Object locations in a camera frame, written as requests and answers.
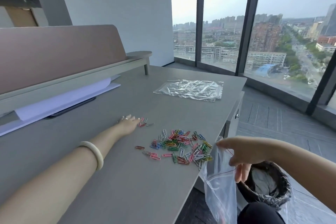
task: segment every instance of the black pants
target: black pants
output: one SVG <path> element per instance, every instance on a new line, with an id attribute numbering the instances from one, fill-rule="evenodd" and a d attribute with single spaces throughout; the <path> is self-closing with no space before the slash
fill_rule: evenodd
<path id="1" fill-rule="evenodd" d="M 284 224 L 281 215 L 271 206 L 254 202 L 249 203 L 238 215 L 237 224 Z"/>

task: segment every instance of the white bangle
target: white bangle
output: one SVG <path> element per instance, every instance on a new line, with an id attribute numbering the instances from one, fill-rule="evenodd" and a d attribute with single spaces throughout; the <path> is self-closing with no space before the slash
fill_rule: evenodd
<path id="1" fill-rule="evenodd" d="M 95 155 L 97 162 L 98 162 L 96 170 L 100 170 L 104 164 L 103 155 L 101 154 L 100 150 L 93 143 L 90 143 L 88 141 L 82 141 L 79 147 L 80 146 L 87 147 L 92 151 L 92 153 Z"/>

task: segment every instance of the gray carpet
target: gray carpet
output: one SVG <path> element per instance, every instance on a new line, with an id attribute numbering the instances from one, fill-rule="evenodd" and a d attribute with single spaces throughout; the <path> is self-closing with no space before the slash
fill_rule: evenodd
<path id="1" fill-rule="evenodd" d="M 179 63 L 167 67 L 203 71 Z M 257 90 L 245 86 L 243 91 L 238 135 L 276 138 L 336 162 L 335 131 Z M 287 223 L 336 223 L 336 215 L 330 209 L 292 177 L 290 181 L 293 198 L 286 205 L 287 212 L 281 212 Z M 176 223 L 215 223 L 204 203 L 204 194 L 193 189 Z"/>

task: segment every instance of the blue roof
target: blue roof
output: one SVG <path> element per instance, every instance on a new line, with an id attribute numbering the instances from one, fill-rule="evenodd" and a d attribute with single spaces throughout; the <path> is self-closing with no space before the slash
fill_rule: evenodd
<path id="1" fill-rule="evenodd" d="M 268 74 L 268 71 L 272 68 L 276 66 L 276 64 L 265 64 L 265 65 L 262 65 L 261 67 L 259 67 L 254 73 L 256 75 L 259 75 L 259 76 L 267 76 Z"/>

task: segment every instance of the gray desk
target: gray desk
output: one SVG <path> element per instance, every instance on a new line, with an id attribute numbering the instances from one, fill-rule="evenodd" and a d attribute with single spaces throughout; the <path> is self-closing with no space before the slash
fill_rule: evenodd
<path id="1" fill-rule="evenodd" d="M 154 94 L 169 79 L 224 81 L 221 100 L 214 103 Z M 162 129 L 198 131 L 213 144 L 231 112 L 245 78 L 151 66 L 121 74 L 117 89 L 52 120 L 40 120 L 0 137 L 0 203 L 19 186 L 52 163 L 110 127 L 122 115 L 148 118 L 154 126 L 137 128 L 118 141 L 70 205 L 59 223 L 172 224 L 187 199 L 198 167 L 152 160 L 134 149 L 149 148 Z"/>

